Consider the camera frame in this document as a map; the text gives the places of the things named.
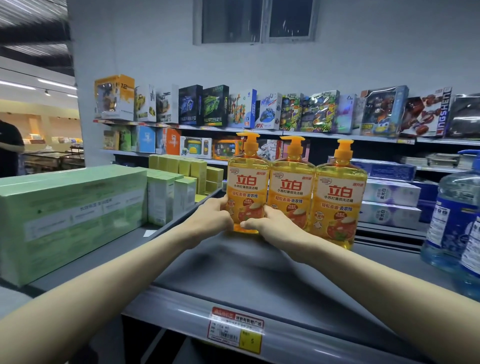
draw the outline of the blue liquid bottle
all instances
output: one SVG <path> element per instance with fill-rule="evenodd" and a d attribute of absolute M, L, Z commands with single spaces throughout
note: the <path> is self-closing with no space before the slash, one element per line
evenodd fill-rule
<path fill-rule="evenodd" d="M 454 272 L 462 256 L 480 203 L 480 150 L 462 150 L 476 154 L 472 170 L 453 173 L 438 183 L 438 197 L 422 260 L 447 272 Z"/>
<path fill-rule="evenodd" d="M 454 285 L 458 293 L 480 302 L 480 213 L 477 213 L 473 222 L 454 276 Z"/>

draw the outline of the window frame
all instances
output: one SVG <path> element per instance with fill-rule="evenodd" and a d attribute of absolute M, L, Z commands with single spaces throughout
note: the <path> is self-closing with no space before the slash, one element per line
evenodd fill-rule
<path fill-rule="evenodd" d="M 215 45 L 215 44 L 262 44 L 262 43 L 298 43 L 315 41 L 317 31 L 318 13 L 320 11 L 320 0 L 312 0 L 312 14 L 310 16 L 310 28 L 308 36 L 270 36 L 270 21 L 272 18 L 273 0 L 263 0 L 262 15 L 260 23 L 260 41 L 258 42 L 225 42 L 225 43 L 203 43 L 203 1 L 193 0 L 193 45 Z"/>

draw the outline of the window pane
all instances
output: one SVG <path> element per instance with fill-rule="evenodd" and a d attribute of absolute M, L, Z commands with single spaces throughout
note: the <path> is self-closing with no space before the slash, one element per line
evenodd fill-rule
<path fill-rule="evenodd" d="M 273 0 L 270 36 L 308 36 L 313 0 Z"/>
<path fill-rule="evenodd" d="M 259 42 L 262 0 L 203 0 L 202 43 Z"/>

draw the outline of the bottle cap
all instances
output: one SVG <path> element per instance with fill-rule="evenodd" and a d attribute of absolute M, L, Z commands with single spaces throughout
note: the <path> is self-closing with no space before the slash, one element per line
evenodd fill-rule
<path fill-rule="evenodd" d="M 246 136 L 247 140 L 243 143 L 243 150 L 245 152 L 256 152 L 258 151 L 257 138 L 260 137 L 259 134 L 251 132 L 237 133 L 239 136 Z"/>
<path fill-rule="evenodd" d="M 350 149 L 353 140 L 338 139 L 338 149 L 335 149 L 333 156 L 338 159 L 352 159 L 353 151 Z"/>
<path fill-rule="evenodd" d="M 465 150 L 460 150 L 458 154 L 474 154 L 477 157 L 472 163 L 472 169 L 473 170 L 480 170 L 480 150 L 475 150 L 475 149 L 465 149 Z"/>
<path fill-rule="evenodd" d="M 298 135 L 288 135 L 281 136 L 280 139 L 291 140 L 292 142 L 287 147 L 287 154 L 289 156 L 301 156 L 303 153 L 303 147 L 301 146 L 301 141 L 305 140 L 303 136 Z"/>

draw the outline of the ceiling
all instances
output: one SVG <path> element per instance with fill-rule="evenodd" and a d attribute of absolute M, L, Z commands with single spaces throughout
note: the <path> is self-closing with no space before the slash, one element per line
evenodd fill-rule
<path fill-rule="evenodd" d="M 67 0 L 1 0 L 0 56 L 73 75 Z"/>

